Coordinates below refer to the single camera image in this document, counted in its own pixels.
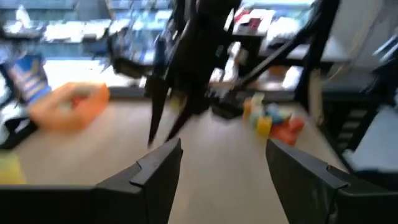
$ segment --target orange object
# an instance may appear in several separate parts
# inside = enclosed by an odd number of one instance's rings
[[[286,144],[293,146],[296,143],[297,135],[289,130],[286,126],[273,126],[270,133],[272,138],[279,139]]]
[[[65,102],[75,104],[74,110],[61,110]],[[73,131],[87,127],[108,105],[109,91],[104,83],[71,82],[29,105],[30,118],[41,128]]]
[[[304,120],[302,118],[292,118],[289,120],[289,130],[297,133],[304,128]]]

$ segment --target white object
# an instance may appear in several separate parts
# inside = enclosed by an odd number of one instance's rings
[[[19,5],[16,11],[16,20],[22,24],[22,28],[29,28],[30,17],[23,5]]]

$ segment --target blue block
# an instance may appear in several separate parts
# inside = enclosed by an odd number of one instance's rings
[[[265,114],[271,117],[272,124],[282,124],[284,122],[284,118],[279,114],[279,108],[275,104],[268,105],[265,108]]]

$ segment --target yellow block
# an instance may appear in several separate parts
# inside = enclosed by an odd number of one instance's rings
[[[11,152],[0,152],[0,184],[25,184],[18,157]]]
[[[261,137],[268,137],[271,132],[272,118],[265,116],[261,117],[257,121],[256,133]]]

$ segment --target yellow object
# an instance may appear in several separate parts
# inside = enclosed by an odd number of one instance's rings
[[[272,126],[272,118],[265,116],[257,121],[256,133],[261,137],[268,137]]]
[[[251,114],[251,99],[246,99],[243,103],[243,119],[248,119]]]
[[[0,152],[0,184],[25,184],[18,157],[10,152]]]
[[[254,96],[251,98],[251,103],[253,106],[262,106],[262,99],[264,99],[264,94],[262,93],[256,93]]]

